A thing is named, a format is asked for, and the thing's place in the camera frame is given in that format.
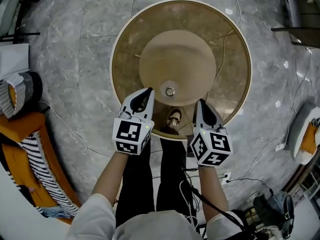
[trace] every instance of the cable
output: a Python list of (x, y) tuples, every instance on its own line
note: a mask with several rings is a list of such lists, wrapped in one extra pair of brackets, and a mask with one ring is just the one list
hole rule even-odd
[(151, 152), (150, 155), (155, 154), (155, 153), (158, 153), (158, 152), (162, 152), (162, 151), (163, 151), (163, 150), (154, 151), (154, 152)]
[[(183, 197), (183, 199), (184, 199), (184, 201), (185, 201), (185, 203), (186, 203), (186, 205), (188, 206), (188, 209), (189, 209), (189, 213), (190, 213), (190, 217), (192, 218), (193, 217), (193, 215), (192, 215), (192, 213), (191, 213), (191, 207), (190, 207), (190, 204), (188, 203), (188, 201), (186, 200), (186, 198), (185, 198), (185, 196), (184, 196), (184, 194), (183, 194), (183, 192), (182, 192), (182, 190), (181, 190), (181, 184), (184, 182), (184, 180), (182, 180), (181, 182), (180, 182), (180, 184), (179, 184), (179, 189), (180, 189), (180, 193), (181, 193), (181, 195), (182, 195), (182, 197)], [(191, 224), (192, 224), (192, 226), (193, 226), (193, 228), (196, 228), (195, 227), (195, 224), (194, 224), (194, 220), (193, 219), (191, 219)]]
[[(123, 112), (125, 112), (125, 111), (118, 111), (118, 118), (120, 118), (120, 116), (121, 116), (121, 114), (123, 113)], [(143, 121), (140, 117), (137, 117), (137, 116), (132, 116), (130, 113), (127, 113), (129, 116), (130, 116), (130, 118), (138, 118), (139, 120), (140, 120), (140, 122), (144, 122), (145, 123), (145, 121)]]
[(294, 52), (294, 57), (295, 57), (295, 77), (296, 77), (296, 82), (298, 84), (298, 89), (300, 90), (300, 102), (302, 100), (302, 93), (301, 93), (301, 89), (300, 89), (300, 83), (299, 83), (299, 78), (298, 78), (298, 56), (297, 56), (297, 52), (294, 46), (292, 46), (293, 52)]
[[(192, 185), (192, 180), (191, 180), (191, 178), (192, 178), (192, 177), (199, 177), (198, 175), (190, 177), (189, 174), (186, 173), (186, 172), (185, 172), (185, 175), (186, 175), (186, 176), (188, 177), (188, 179), (189, 179), (190, 187), (193, 186), (193, 185)], [(193, 199), (194, 202), (195, 202), (195, 211), (196, 211), (196, 212), (199, 212), (199, 211), (200, 211), (200, 201), (197, 199), (197, 197), (195, 196), (195, 194), (194, 194), (193, 192), (192, 192), (192, 199)]]
[(181, 167), (183, 171), (186, 171), (186, 172), (196, 172), (198, 171), (199, 168), (195, 167), (195, 168), (183, 168)]
[(94, 153), (96, 153), (96, 154), (99, 154), (99, 155), (102, 155), (102, 156), (105, 156), (105, 157), (111, 159), (111, 157), (110, 157), (110, 156), (107, 156), (106, 154), (102, 154), (102, 153), (99, 153), (99, 152), (97, 152), (97, 151), (95, 151), (95, 150), (93, 150), (93, 149), (91, 149), (91, 148), (88, 148), (88, 145), (87, 145), (86, 141), (85, 141), (78, 133), (76, 133), (74, 130), (71, 129), (71, 127), (70, 127), (70, 126), (66, 123), (66, 121), (57, 113), (57, 111), (55, 111), (55, 109), (54, 109), (51, 105), (49, 105), (48, 103), (46, 103), (46, 102), (44, 102), (44, 101), (39, 101), (39, 103), (44, 103), (44, 104), (46, 104), (47, 106), (49, 106), (49, 107), (52, 109), (52, 111), (55, 113), (55, 115), (56, 115), (58, 118), (60, 118), (60, 120), (61, 120), (62, 122), (64, 122), (64, 124), (69, 128), (69, 130), (70, 130), (71, 132), (73, 132), (73, 133), (84, 143), (85, 147), (81, 149), (81, 152), (82, 152), (83, 154), (87, 154), (87, 153), (88, 153), (88, 150), (90, 150), (90, 151), (92, 151), (92, 152), (94, 152)]
[(303, 82), (305, 81), (306, 76), (307, 76), (307, 74), (308, 74), (308, 72), (309, 72), (309, 70), (310, 70), (311, 55), (312, 55), (312, 53), (310, 52), (308, 69), (307, 69), (307, 71), (305, 72), (304, 77), (303, 77), (303, 79), (302, 79), (302, 81), (301, 81), (300, 84), (299, 84), (299, 79), (298, 79), (298, 89), (297, 89), (296, 92), (295, 92), (295, 95), (294, 95), (294, 98), (293, 98), (293, 103), (292, 103), (291, 110), (290, 110), (290, 119), (289, 119), (289, 123), (288, 123), (288, 127), (287, 127), (287, 134), (286, 134), (285, 141), (284, 141), (285, 143), (287, 143), (288, 136), (289, 136), (289, 126), (290, 126), (291, 117), (292, 117), (292, 110), (294, 109), (295, 102), (296, 102), (296, 96), (297, 96), (299, 90), (300, 90), (300, 93), (301, 93), (301, 85), (302, 85)]
[[(219, 70), (218, 70), (218, 73), (216, 74), (216, 76), (215, 76), (215, 78), (214, 78), (214, 80), (213, 80), (212, 86), (215, 84), (215, 82), (216, 82), (218, 76), (220, 75), (220, 72), (221, 72), (221, 70), (222, 70), (222, 68), (223, 68), (223, 66), (224, 66), (224, 64), (225, 64), (226, 43), (227, 43), (227, 37), (225, 36), (225, 37), (224, 37), (224, 41), (223, 41), (222, 64), (221, 64), (221, 66), (220, 66), (220, 68), (219, 68)], [(206, 95), (205, 101), (208, 101), (210, 91), (211, 91), (211, 89), (208, 91), (208, 93), (207, 93), (207, 95)]]
[(290, 43), (291, 43), (291, 40), (283, 39), (283, 38), (277, 36), (277, 35), (266, 25), (266, 23), (264, 22), (264, 19), (262, 18), (262, 13), (261, 13), (261, 9), (260, 9), (260, 0), (257, 1), (257, 5), (258, 5), (259, 13), (260, 13), (260, 19), (261, 19), (263, 25), (271, 32), (271, 34), (274, 35), (276, 38), (278, 38), (278, 39), (280, 39), (280, 40), (283, 40), (283, 41), (286, 41), (286, 42), (290, 42)]
[[(244, 174), (244, 176), (242, 177), (242, 179), (244, 179), (244, 178), (247, 176), (247, 174), (248, 174), (249, 171), (251, 170), (254, 162), (255, 162), (255, 161), (258, 159), (258, 157), (261, 155), (262, 151), (263, 151), (267, 146), (269, 146), (271, 143), (273, 143), (274, 141), (278, 141), (278, 142), (281, 144), (281, 141), (280, 141), (279, 139), (277, 139), (277, 138), (271, 140), (268, 144), (266, 144), (266, 145), (260, 150), (260, 152), (258, 153), (258, 155), (253, 159), (253, 161), (252, 161), (249, 169), (246, 171), (246, 173)], [(225, 188), (224, 190), (229, 189), (229, 188), (233, 188), (233, 187), (235, 187), (236, 185), (238, 185), (239, 183), (240, 183), (240, 182), (238, 182), (237, 184), (235, 184), (235, 185), (233, 185), (233, 186), (227, 187), (227, 188)]]
[(267, 184), (265, 184), (261, 179), (257, 179), (257, 178), (233, 178), (231, 180), (226, 180), (227, 183), (229, 182), (234, 182), (234, 181), (245, 181), (245, 180), (249, 180), (249, 181), (259, 181), (262, 183), (262, 185), (266, 186), (270, 193), (273, 195), (273, 190), (271, 189), (271, 187), (269, 187)]
[(240, 5), (239, 5), (239, 0), (236, 0), (236, 3), (238, 5), (238, 9), (239, 9), (239, 13), (240, 13), (240, 22), (237, 24), (237, 26), (239, 27), (242, 23), (242, 13), (241, 13)]
[(193, 186), (191, 187), (192, 192), (205, 204), (210, 206), (211, 208), (215, 209), (217, 212), (221, 213), (223, 216), (225, 216), (228, 220), (236, 224), (242, 231), (246, 230), (246, 227), (243, 226), (235, 217), (233, 217), (231, 214), (220, 210), (218, 207), (213, 205), (208, 199), (206, 199), (203, 195), (201, 195), (196, 188)]
[(194, 218), (195, 220), (196, 220), (196, 224), (194, 225), (194, 228), (196, 229), (198, 226), (199, 226), (199, 222), (198, 222), (198, 219), (197, 219), (197, 217), (196, 216), (184, 216), (186, 219), (190, 219), (192, 222), (190, 222), (190, 223), (193, 223), (193, 219), (192, 218)]
[(206, 232), (207, 232), (207, 227), (204, 228), (204, 231), (203, 231), (203, 234), (202, 234), (202, 239), (205, 239)]

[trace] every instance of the black pants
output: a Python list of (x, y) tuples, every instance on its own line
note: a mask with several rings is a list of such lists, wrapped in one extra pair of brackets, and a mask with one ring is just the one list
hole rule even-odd
[[(162, 131), (178, 134), (169, 127), (162, 129)], [(196, 216), (192, 191), (182, 170), (182, 168), (186, 168), (186, 150), (183, 143), (161, 139), (161, 145), (163, 150), (161, 183), (156, 201), (156, 210), (176, 210), (180, 214), (190, 216), (189, 208), (179, 189), (180, 182), (183, 181), (181, 190), (191, 206), (191, 214)], [(131, 155), (128, 158), (123, 172), (122, 189), (115, 212), (117, 227), (137, 215), (155, 211), (150, 152), (149, 140), (140, 155)]]

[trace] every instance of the marble floor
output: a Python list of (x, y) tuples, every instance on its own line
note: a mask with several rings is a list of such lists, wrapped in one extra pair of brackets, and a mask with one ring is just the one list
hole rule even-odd
[[(43, 97), (87, 142), (88, 147), (112, 156), (114, 117), (120, 108), (111, 88), (109, 61), (117, 34), (132, 15), (158, 0), (41, 0), (23, 21), (26, 31), (40, 31), (30, 42), (30, 69), (40, 74)], [(275, 152), (273, 139), (286, 138), (294, 96), (308, 70), (310, 53), (293, 47), (287, 33), (275, 37), (268, 28), (284, 25), (285, 0), (199, 0), (227, 12), (235, 22), (241, 20), (252, 56), (252, 85), (243, 108), (227, 125), (234, 155), (218, 169), (232, 172), (232, 178), (263, 180), (274, 190), (281, 189), (297, 165), (288, 150)], [(295, 99), (320, 103), (320, 52), (312, 50), (310, 70)], [(109, 158), (81, 150), (84, 143), (50, 111), (48, 123), (56, 151), (78, 196), (84, 202)], [(161, 150), (160, 140), (151, 139), (151, 151)], [(160, 175), (161, 152), (151, 155), (154, 177)], [(193, 160), (188, 161), (194, 167)], [(199, 186), (199, 179), (192, 178)], [(160, 179), (154, 179), (155, 196)], [(252, 193), (264, 190), (259, 182), (231, 182), (223, 186), (231, 208), (244, 203)]]

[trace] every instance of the shoe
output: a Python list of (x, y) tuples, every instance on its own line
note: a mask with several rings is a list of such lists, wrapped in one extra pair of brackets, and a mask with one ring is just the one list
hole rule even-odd
[(179, 125), (181, 121), (182, 113), (179, 108), (175, 108), (171, 111), (170, 115), (168, 116), (168, 119), (166, 120), (166, 124), (169, 127), (176, 127)]

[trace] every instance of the small metal ring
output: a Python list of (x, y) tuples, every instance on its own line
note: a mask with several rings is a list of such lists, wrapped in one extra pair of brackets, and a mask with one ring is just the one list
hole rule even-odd
[(175, 88), (169, 86), (165, 89), (165, 94), (168, 96), (168, 97), (172, 97), (173, 95), (175, 95), (176, 93), (176, 90)]

